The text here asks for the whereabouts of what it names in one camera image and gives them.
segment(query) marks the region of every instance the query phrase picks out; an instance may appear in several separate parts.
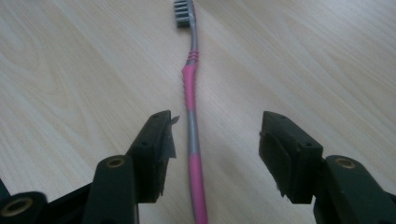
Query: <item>toothbrush handle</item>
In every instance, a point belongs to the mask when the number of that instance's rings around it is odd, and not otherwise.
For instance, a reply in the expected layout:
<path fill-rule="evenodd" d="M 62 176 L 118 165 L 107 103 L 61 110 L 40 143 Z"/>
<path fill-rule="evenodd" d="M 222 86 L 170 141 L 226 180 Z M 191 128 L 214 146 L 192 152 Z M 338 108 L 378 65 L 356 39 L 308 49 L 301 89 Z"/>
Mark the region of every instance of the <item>toothbrush handle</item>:
<path fill-rule="evenodd" d="M 207 212 L 205 203 L 204 180 L 202 175 L 202 164 L 198 138 L 198 126 L 195 114 L 195 72 L 197 62 L 186 64 L 182 70 L 184 89 L 186 94 L 186 105 L 189 117 L 189 175 L 192 207 L 195 223 L 206 224 Z"/>

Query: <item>wood grain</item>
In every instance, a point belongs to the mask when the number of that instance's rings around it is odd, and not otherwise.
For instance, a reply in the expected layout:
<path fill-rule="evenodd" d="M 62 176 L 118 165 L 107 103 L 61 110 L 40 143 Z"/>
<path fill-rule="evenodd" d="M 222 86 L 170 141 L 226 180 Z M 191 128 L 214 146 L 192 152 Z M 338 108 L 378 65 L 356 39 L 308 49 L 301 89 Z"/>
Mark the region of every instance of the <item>wood grain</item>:
<path fill-rule="evenodd" d="M 396 193 L 396 3 L 197 0 L 198 122 L 210 223 L 315 223 L 258 156 L 262 111 L 293 119 L 325 156 L 360 161 Z M 173 2 L 0 1 L 0 176 L 50 201 L 92 181 L 147 118 L 170 109 L 177 159 L 142 223 L 192 223 Z"/>

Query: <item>toothbrush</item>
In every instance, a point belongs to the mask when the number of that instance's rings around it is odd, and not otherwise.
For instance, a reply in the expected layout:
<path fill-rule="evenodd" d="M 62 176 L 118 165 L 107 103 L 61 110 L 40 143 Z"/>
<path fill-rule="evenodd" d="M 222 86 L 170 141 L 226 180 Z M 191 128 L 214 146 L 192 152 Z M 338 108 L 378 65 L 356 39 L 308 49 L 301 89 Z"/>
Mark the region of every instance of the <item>toothbrush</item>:
<path fill-rule="evenodd" d="M 196 224 L 207 223 L 204 180 L 195 110 L 195 73 L 198 65 L 198 37 L 195 11 L 192 0 L 176 0 L 175 15 L 177 27 L 191 28 L 191 50 L 183 70 L 186 106 L 189 117 L 189 175 L 192 207 Z"/>

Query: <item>light wood surface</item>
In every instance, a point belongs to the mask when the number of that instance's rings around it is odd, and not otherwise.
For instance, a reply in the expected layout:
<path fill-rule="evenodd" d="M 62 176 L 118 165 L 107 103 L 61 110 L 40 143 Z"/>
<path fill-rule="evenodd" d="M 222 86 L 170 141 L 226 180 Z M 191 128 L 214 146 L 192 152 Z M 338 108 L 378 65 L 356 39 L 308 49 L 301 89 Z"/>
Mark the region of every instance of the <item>light wood surface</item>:
<path fill-rule="evenodd" d="M 197 0 L 198 123 L 210 223 L 315 223 L 258 155 L 264 110 L 324 156 L 360 161 L 396 193 L 396 2 Z M 192 223 L 180 70 L 190 46 L 173 1 L 0 1 L 0 176 L 50 201 L 92 181 L 156 112 L 177 159 L 141 223 Z"/>

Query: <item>wooden table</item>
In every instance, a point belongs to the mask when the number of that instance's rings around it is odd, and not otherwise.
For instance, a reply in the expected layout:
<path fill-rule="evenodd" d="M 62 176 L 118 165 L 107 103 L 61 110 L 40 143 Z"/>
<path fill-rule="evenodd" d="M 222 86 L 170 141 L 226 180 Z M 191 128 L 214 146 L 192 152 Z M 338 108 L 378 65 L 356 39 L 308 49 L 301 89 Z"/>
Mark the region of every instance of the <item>wooden table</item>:
<path fill-rule="evenodd" d="M 396 3 L 197 0 L 198 122 L 210 223 L 315 223 L 281 198 L 259 155 L 264 110 L 360 161 L 396 193 Z M 0 176 L 50 201 L 124 154 L 170 109 L 177 159 L 141 223 L 192 223 L 173 2 L 0 1 Z"/>

